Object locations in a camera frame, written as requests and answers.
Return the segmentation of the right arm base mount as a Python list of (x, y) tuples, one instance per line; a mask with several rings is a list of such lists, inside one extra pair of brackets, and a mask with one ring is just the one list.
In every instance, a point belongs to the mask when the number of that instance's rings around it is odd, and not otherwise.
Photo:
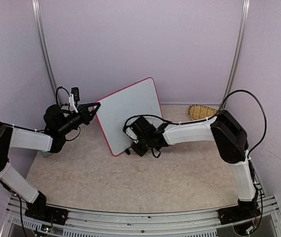
[(219, 209), (218, 215), (221, 225), (226, 225), (260, 216), (261, 211), (256, 200), (238, 200), (235, 206)]

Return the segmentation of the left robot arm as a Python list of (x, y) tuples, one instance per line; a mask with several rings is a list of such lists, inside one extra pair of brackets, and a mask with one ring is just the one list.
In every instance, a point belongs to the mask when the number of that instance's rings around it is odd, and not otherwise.
[(70, 142), (67, 135), (89, 125), (101, 107), (99, 102), (79, 105), (67, 111), (54, 104), (49, 106), (43, 116), (43, 131), (16, 126), (0, 121), (0, 182), (11, 192), (16, 193), (27, 203), (40, 219), (51, 215), (51, 208), (46, 205), (45, 195), (30, 184), (17, 161), (10, 158), (12, 154), (30, 154), (35, 152), (59, 153)]

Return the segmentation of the pink framed whiteboard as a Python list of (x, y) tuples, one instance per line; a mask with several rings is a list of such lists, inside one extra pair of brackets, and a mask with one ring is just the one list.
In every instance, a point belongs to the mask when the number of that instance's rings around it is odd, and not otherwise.
[(112, 156), (117, 157), (131, 146), (123, 132), (125, 122), (135, 115), (163, 117), (155, 81), (146, 78), (97, 100), (96, 112), (101, 131)]

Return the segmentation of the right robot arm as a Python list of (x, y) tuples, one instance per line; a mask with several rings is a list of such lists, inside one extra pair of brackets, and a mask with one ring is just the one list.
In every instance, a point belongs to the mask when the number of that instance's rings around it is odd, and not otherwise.
[(175, 123), (163, 119), (155, 127), (148, 121), (149, 115), (132, 116), (131, 124), (125, 123), (123, 132), (133, 141), (131, 148), (143, 156), (147, 151), (160, 152), (161, 148), (180, 143), (214, 142), (221, 159), (228, 163), (236, 181), (241, 204), (235, 215), (245, 219), (254, 211), (257, 190), (250, 170), (247, 133), (226, 110), (218, 114), (191, 122)]

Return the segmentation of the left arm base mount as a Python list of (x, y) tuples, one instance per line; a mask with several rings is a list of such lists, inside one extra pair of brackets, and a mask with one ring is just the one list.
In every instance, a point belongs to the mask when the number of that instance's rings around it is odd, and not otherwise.
[(46, 201), (46, 196), (39, 192), (34, 202), (26, 202), (25, 215), (36, 220), (64, 226), (68, 218), (68, 210), (49, 206)]

